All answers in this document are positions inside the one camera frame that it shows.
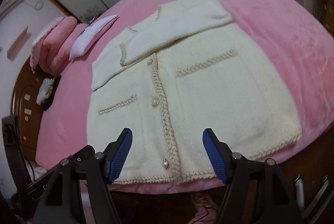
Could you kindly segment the cream knitted cardigan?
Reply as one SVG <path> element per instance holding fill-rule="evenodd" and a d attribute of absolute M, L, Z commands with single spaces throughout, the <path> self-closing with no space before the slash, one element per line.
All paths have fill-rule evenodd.
<path fill-rule="evenodd" d="M 219 0 L 162 4 L 124 29 L 92 64 L 91 89 L 88 143 L 100 151 L 133 132 L 120 185 L 213 178 L 206 128 L 251 160 L 302 135 L 276 68 Z"/>

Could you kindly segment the dark wooden headboard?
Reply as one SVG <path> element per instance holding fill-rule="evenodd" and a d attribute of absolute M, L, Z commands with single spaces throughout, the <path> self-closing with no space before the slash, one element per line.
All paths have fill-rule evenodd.
<path fill-rule="evenodd" d="M 16 79 L 11 113 L 18 115 L 19 140 L 24 156 L 29 161 L 35 161 L 38 133 L 43 110 L 36 103 L 37 95 L 43 80 L 48 75 L 39 67 L 31 69 L 30 59 L 21 68 Z"/>

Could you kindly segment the grey patterned cloth bundle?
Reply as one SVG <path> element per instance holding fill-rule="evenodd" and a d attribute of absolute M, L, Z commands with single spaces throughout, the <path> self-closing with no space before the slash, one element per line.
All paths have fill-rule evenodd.
<path fill-rule="evenodd" d="M 52 94 L 55 78 L 45 78 L 39 88 L 36 103 L 42 105 Z"/>

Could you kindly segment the pink folded quilt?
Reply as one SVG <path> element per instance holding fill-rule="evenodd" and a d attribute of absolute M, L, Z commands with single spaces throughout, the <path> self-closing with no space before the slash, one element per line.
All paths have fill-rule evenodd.
<path fill-rule="evenodd" d="M 60 74 L 70 62 L 70 51 L 76 38 L 87 27 L 73 16 L 52 19 L 32 43 L 31 69 L 34 71 L 39 66 L 50 75 Z"/>

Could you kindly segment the white small pillow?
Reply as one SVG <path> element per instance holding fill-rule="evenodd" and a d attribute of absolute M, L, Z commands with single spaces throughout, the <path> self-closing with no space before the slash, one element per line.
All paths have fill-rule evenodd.
<path fill-rule="evenodd" d="M 70 51 L 69 60 L 84 56 L 89 49 L 113 26 L 119 15 L 97 20 L 87 26 L 76 38 Z"/>

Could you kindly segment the pink plush bed blanket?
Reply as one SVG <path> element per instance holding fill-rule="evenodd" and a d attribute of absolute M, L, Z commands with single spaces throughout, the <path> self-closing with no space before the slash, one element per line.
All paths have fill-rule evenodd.
<path fill-rule="evenodd" d="M 177 0 L 121 0 L 105 12 L 105 16 L 119 18 L 86 55 L 64 69 L 54 101 L 43 115 L 36 150 L 38 165 L 51 169 L 63 158 L 90 145 L 87 114 L 92 95 L 92 64 L 124 29 L 154 14 L 158 6 L 173 1 Z M 219 2 L 270 59 L 297 107 L 301 138 L 268 155 L 284 162 L 314 142 L 333 122 L 333 37 L 295 0 Z M 219 186 L 221 182 L 215 175 L 185 183 L 120 185 L 115 181 L 111 188 L 141 194 L 174 194 Z"/>

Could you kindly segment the wooden wall shelf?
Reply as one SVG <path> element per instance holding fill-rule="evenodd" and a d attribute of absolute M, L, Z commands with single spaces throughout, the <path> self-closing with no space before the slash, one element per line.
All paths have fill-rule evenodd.
<path fill-rule="evenodd" d="M 26 40 L 29 38 L 28 28 L 29 26 L 26 26 L 24 29 L 22 29 L 11 46 L 8 47 L 6 52 L 6 57 L 8 60 L 13 60 L 15 58 L 16 53 L 20 51 L 22 45 L 25 44 Z"/>

